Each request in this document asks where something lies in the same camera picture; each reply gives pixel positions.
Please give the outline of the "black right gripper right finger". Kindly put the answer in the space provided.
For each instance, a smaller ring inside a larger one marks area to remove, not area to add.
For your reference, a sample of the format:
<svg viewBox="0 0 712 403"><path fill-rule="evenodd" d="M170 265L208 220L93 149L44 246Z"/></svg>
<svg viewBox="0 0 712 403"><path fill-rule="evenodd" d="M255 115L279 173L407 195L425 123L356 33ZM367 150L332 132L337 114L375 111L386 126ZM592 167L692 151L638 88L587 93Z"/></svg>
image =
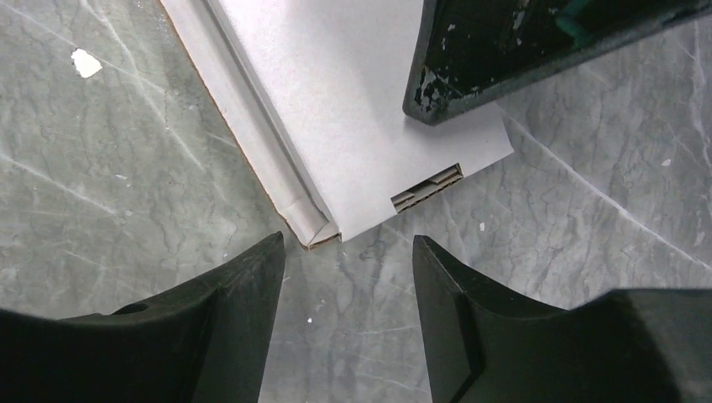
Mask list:
<svg viewBox="0 0 712 403"><path fill-rule="evenodd" d="M711 292L610 290L572 310L524 296L428 236L413 275L436 402L708 402Z"/></svg>

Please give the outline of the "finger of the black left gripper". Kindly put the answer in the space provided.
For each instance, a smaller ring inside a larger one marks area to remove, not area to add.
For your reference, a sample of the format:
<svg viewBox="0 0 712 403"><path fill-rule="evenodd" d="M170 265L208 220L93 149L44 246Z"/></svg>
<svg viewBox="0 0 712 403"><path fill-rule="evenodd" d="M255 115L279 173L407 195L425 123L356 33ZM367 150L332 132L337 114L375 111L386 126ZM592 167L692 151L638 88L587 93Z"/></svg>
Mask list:
<svg viewBox="0 0 712 403"><path fill-rule="evenodd" d="M711 13L689 1L425 1L402 104L434 126Z"/></svg>

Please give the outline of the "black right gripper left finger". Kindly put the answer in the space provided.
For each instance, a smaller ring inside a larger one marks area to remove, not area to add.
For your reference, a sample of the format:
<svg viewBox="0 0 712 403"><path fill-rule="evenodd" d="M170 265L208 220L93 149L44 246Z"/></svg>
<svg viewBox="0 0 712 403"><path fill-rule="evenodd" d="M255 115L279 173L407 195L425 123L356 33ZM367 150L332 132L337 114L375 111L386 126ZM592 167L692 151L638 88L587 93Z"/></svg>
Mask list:
<svg viewBox="0 0 712 403"><path fill-rule="evenodd" d="M273 233L109 315L1 312L4 402L255 402L285 271Z"/></svg>

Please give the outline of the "white cardboard box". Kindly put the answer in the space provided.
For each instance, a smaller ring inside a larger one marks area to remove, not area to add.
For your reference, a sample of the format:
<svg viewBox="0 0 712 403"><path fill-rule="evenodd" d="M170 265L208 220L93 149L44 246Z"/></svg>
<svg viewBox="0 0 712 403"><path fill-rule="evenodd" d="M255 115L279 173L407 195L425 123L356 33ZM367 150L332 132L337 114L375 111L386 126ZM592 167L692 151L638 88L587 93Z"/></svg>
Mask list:
<svg viewBox="0 0 712 403"><path fill-rule="evenodd" d="M274 209L306 249L348 241L513 151L492 103L403 111L420 1L165 1Z"/></svg>

